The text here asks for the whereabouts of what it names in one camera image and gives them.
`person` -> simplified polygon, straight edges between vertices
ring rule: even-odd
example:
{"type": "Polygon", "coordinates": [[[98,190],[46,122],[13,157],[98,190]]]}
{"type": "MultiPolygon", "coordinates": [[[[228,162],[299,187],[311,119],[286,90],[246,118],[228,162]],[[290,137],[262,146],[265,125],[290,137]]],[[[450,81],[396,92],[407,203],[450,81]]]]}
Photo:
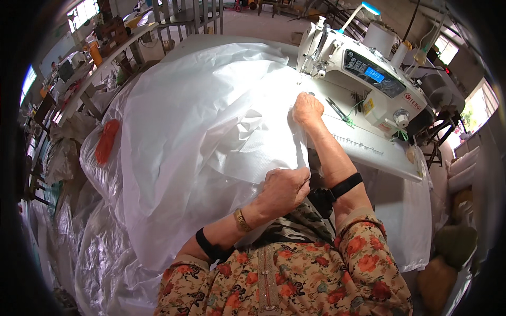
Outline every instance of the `person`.
{"type": "MultiPolygon", "coordinates": [[[[325,185],[357,173],[321,118],[323,105],[300,93],[293,119],[311,137],[325,185]]],[[[411,295],[361,182],[333,202],[336,235],[305,199],[310,172],[275,169],[251,204],[205,226],[163,273],[155,315],[409,315],[411,295]],[[233,245],[273,221],[249,246],[233,245]],[[209,264],[220,258],[215,269],[209,264]]]]}

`orange bag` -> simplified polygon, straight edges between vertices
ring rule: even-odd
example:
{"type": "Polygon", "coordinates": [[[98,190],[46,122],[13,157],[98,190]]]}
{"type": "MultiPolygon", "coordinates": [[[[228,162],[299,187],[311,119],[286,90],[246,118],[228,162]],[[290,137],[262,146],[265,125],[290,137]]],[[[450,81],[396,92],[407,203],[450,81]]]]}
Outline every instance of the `orange bag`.
{"type": "Polygon", "coordinates": [[[99,165],[105,164],[109,159],[118,129],[119,121],[117,119],[112,119],[105,123],[104,130],[95,149],[95,158],[97,158],[99,165]]]}

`woman's right hand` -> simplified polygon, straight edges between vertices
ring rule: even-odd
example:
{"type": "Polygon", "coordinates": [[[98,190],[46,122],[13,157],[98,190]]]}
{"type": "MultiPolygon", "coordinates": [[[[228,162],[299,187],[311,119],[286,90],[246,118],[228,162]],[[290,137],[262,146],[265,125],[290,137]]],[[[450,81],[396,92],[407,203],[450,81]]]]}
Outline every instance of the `woman's right hand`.
{"type": "Polygon", "coordinates": [[[293,106],[293,120],[302,128],[306,128],[308,125],[321,121],[323,110],[323,104],[317,98],[301,92],[293,106]]]}
{"type": "Polygon", "coordinates": [[[290,213],[309,194],[309,176],[306,167],[269,171],[262,192],[242,209],[246,223],[254,229],[290,213]]]}

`ruler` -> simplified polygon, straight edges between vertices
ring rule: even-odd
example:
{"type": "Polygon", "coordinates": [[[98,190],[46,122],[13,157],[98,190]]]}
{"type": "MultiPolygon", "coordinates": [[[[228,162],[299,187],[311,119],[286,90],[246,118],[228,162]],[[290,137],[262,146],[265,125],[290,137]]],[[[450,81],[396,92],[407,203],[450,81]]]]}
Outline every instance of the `ruler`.
{"type": "Polygon", "coordinates": [[[373,153],[373,154],[381,156],[381,157],[383,157],[383,155],[384,155],[383,152],[378,151],[378,150],[374,149],[373,147],[368,147],[368,146],[366,146],[366,145],[364,145],[362,143],[356,143],[356,142],[352,141],[349,138],[339,137],[339,136],[337,136],[335,134],[332,134],[332,136],[334,136],[335,140],[337,140],[338,142],[348,143],[348,144],[353,145],[353,146],[355,146],[355,147],[357,147],[357,148],[359,148],[361,150],[365,150],[367,152],[373,153]]]}

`metal frame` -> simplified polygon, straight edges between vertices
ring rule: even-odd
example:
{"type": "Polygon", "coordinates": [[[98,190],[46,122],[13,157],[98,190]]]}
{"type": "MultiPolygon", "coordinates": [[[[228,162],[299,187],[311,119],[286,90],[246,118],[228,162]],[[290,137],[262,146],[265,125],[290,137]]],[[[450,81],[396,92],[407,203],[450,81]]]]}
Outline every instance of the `metal frame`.
{"type": "MultiPolygon", "coordinates": [[[[165,16],[164,21],[161,21],[160,19],[160,6],[158,5],[158,1],[153,1],[153,13],[155,15],[155,21],[159,23],[157,26],[158,38],[162,38],[161,29],[165,28],[167,31],[168,39],[172,40],[169,27],[177,26],[179,41],[182,42],[184,38],[181,32],[181,25],[185,26],[186,37],[188,37],[191,34],[199,34],[200,27],[203,27],[203,33],[207,34],[207,25],[211,22],[213,23],[214,33],[216,34],[218,28],[218,19],[220,19],[220,34],[223,35],[223,0],[202,0],[202,8],[200,8],[198,0],[192,1],[193,7],[186,8],[185,0],[181,0],[181,10],[179,11],[178,0],[173,0],[172,8],[174,14],[170,15],[167,0],[161,0],[163,15],[165,16]],[[209,1],[211,2],[211,16],[209,16],[209,1]]],[[[163,47],[163,52],[167,54],[165,47],[163,47]]]]}

